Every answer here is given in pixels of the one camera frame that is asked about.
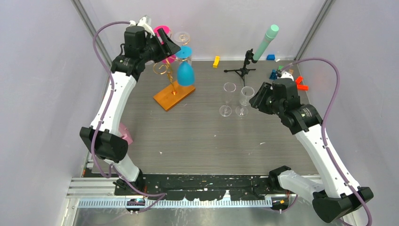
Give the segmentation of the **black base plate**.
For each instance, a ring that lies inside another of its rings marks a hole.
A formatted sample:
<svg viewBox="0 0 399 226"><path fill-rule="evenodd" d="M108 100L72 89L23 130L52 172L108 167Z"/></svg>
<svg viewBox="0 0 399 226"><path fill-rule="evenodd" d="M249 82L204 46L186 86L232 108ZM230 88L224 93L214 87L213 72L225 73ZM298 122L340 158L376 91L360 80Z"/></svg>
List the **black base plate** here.
<svg viewBox="0 0 399 226"><path fill-rule="evenodd" d="M145 174L136 188L151 194L150 200L165 193L165 200L213 201L226 195L232 201L257 201L267 195L282 195L287 199L293 192L273 190L267 176L261 175L193 175Z"/></svg>

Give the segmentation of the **mint green microphone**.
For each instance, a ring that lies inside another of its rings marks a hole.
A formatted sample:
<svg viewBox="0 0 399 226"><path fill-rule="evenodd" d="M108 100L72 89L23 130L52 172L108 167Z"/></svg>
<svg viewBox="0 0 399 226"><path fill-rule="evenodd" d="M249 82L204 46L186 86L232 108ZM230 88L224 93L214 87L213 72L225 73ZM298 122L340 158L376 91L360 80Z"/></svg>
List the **mint green microphone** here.
<svg viewBox="0 0 399 226"><path fill-rule="evenodd" d="M276 38L279 32L279 27L276 24L272 24L266 31L261 43L253 55L253 60L258 61L269 44Z"/></svg>

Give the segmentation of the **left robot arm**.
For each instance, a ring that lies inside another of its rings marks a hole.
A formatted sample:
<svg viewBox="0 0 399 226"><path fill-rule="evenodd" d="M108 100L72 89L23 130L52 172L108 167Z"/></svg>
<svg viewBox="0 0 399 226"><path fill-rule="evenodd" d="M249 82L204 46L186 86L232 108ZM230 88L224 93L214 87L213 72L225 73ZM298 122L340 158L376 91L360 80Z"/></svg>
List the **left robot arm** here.
<svg viewBox="0 0 399 226"><path fill-rule="evenodd" d="M181 48L175 44L164 29L151 33L142 25L126 28L120 53L106 68L109 85L103 102L89 127L80 129L80 138L94 157L108 163L125 182L133 195L144 190L142 171L128 155L128 141L120 133L120 120L131 91L136 86L145 65L149 61L161 62Z"/></svg>

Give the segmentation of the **small blue block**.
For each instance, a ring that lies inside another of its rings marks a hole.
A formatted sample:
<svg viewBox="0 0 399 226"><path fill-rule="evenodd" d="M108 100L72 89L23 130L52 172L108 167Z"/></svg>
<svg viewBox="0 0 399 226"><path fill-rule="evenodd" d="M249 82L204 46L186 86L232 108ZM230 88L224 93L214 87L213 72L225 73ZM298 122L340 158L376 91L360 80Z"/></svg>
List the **small blue block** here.
<svg viewBox="0 0 399 226"><path fill-rule="evenodd" d="M269 54L269 55L267 55L267 57L266 57L266 60L268 60L268 61L274 61L275 59L276 59L276 57L275 57L274 54Z"/></svg>

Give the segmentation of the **pink holder box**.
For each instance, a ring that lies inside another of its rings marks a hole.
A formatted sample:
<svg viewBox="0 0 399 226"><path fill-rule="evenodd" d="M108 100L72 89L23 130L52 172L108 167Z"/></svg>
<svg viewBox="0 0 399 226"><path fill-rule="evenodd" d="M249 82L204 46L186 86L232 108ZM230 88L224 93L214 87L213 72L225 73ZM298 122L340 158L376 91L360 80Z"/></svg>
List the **pink holder box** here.
<svg viewBox="0 0 399 226"><path fill-rule="evenodd" d="M121 122L119 124L119 132L121 134L121 138L127 141L128 145L131 145L133 143L133 139L130 135L128 128Z"/></svg>

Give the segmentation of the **yellow block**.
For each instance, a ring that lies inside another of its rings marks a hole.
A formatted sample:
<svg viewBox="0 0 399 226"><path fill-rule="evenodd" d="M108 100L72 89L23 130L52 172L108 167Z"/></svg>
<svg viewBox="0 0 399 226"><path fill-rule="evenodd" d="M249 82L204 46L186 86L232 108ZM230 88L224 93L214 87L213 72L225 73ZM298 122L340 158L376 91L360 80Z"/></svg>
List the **yellow block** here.
<svg viewBox="0 0 399 226"><path fill-rule="evenodd" d="M220 62L220 57L219 56L215 56L212 67L213 68L217 68L218 65L219 65L219 62Z"/></svg>

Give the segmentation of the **blue wine glass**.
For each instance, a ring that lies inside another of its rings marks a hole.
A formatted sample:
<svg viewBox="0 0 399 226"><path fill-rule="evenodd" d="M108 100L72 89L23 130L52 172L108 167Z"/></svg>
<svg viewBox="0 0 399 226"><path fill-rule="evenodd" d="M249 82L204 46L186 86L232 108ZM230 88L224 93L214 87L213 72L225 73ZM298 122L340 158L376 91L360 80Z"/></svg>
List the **blue wine glass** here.
<svg viewBox="0 0 399 226"><path fill-rule="evenodd" d="M177 69L177 83L185 87L193 85L195 72L191 65L192 49L188 46L181 46L175 56L180 63Z"/></svg>

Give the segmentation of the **clear round wine glass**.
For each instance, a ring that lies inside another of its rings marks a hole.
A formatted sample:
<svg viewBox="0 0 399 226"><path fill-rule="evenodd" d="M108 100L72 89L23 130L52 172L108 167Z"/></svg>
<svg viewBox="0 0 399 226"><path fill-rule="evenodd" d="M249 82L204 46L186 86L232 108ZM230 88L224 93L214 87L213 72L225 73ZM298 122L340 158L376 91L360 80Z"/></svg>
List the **clear round wine glass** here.
<svg viewBox="0 0 399 226"><path fill-rule="evenodd" d="M255 95L255 91L250 86L244 86L239 93L239 105L235 109L235 113L239 117L245 117L248 115L247 106L250 105L250 99Z"/></svg>

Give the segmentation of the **clear wine glass back right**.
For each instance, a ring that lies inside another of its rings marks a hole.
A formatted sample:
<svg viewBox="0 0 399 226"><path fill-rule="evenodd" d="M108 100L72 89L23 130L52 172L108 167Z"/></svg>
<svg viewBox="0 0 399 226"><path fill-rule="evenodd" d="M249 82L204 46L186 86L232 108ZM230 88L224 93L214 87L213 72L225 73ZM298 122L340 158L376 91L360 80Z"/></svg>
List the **clear wine glass back right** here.
<svg viewBox="0 0 399 226"><path fill-rule="evenodd" d="M174 35L174 41L180 47L180 50L174 56L178 64L187 63L191 66L193 50L190 47L190 34L188 32L177 32Z"/></svg>

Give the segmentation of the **red L-shaped block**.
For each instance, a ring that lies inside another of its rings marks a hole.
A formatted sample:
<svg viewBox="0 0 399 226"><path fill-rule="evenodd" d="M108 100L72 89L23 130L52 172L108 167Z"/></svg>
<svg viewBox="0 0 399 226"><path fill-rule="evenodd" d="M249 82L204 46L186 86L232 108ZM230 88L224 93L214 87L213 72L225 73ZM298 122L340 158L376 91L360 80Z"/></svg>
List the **red L-shaped block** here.
<svg viewBox="0 0 399 226"><path fill-rule="evenodd" d="M297 79L295 80L297 89L301 91L308 91L309 87L307 85L302 84L302 82L303 82L303 77L298 76Z"/></svg>

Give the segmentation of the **blue lego brick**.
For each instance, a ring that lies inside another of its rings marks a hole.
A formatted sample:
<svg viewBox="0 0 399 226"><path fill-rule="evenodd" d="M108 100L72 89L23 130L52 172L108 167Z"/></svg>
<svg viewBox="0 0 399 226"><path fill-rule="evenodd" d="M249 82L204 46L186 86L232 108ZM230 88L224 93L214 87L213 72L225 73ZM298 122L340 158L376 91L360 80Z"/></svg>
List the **blue lego brick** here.
<svg viewBox="0 0 399 226"><path fill-rule="evenodd" d="M278 78L278 71L275 69L272 69L269 79L276 80L277 78Z"/></svg>

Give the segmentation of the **black tripod microphone stand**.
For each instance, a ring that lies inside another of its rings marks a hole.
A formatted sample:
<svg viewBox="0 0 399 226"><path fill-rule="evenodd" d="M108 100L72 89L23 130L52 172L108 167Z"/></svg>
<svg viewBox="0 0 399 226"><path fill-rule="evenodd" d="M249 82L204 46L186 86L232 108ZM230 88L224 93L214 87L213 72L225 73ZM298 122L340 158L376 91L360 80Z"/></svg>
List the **black tripod microphone stand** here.
<svg viewBox="0 0 399 226"><path fill-rule="evenodd" d="M246 86L245 76L249 74L250 71L255 71L255 69L248 69L247 66L250 63L257 63L257 60L254 60L253 49L247 50L245 53L245 59L243 62L243 66L240 69L232 69L232 70L224 70L224 73L235 72L243 81L243 86Z"/></svg>

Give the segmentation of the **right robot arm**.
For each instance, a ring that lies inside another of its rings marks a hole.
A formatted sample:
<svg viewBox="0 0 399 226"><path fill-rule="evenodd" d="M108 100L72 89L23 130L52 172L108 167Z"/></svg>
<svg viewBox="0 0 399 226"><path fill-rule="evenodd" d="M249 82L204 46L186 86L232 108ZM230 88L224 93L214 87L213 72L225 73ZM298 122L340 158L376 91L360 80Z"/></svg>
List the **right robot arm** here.
<svg viewBox="0 0 399 226"><path fill-rule="evenodd" d="M269 172L267 185L274 193L294 192L310 202L321 220L331 223L358 210L374 194L370 187L360 186L340 160L322 127L322 118L310 104L301 104L296 83L280 78L263 82L250 99L252 108L277 115L281 123L307 151L322 183L295 173L288 166Z"/></svg>

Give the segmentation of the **clear flute wine glass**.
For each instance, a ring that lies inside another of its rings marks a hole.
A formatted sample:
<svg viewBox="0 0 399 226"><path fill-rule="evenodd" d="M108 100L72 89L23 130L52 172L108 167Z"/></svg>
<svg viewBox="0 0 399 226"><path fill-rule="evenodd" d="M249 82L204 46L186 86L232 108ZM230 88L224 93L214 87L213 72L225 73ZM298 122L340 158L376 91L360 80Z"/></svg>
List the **clear flute wine glass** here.
<svg viewBox="0 0 399 226"><path fill-rule="evenodd" d="M234 92L236 91L236 85L232 82L227 82L223 85L223 105L219 108L219 113L223 117L228 117L232 113L232 109L229 106L233 99Z"/></svg>

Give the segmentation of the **pink wine glass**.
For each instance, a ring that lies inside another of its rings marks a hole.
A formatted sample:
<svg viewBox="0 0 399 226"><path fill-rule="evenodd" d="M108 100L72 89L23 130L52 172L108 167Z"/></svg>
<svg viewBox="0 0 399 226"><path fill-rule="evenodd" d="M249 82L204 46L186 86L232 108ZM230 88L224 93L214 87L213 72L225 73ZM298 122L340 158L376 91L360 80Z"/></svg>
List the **pink wine glass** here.
<svg viewBox="0 0 399 226"><path fill-rule="evenodd" d="M156 34L156 36L157 36L158 38L160 37L160 35L159 35L159 30L160 30L160 29L163 29L164 32L166 33L166 35L167 35L168 37L171 37L172 32L171 32L170 28L169 28L168 26L166 26L166 25L159 25L159 26L157 26L157 27L154 29L154 32L155 32L155 34ZM172 56L168 57L167 59L162 60L162 62L165 63L165 64L166 64L167 62L169 62L169 63L171 64L171 63L173 63L174 61L176 61L176 56L175 56L175 55L172 55Z"/></svg>

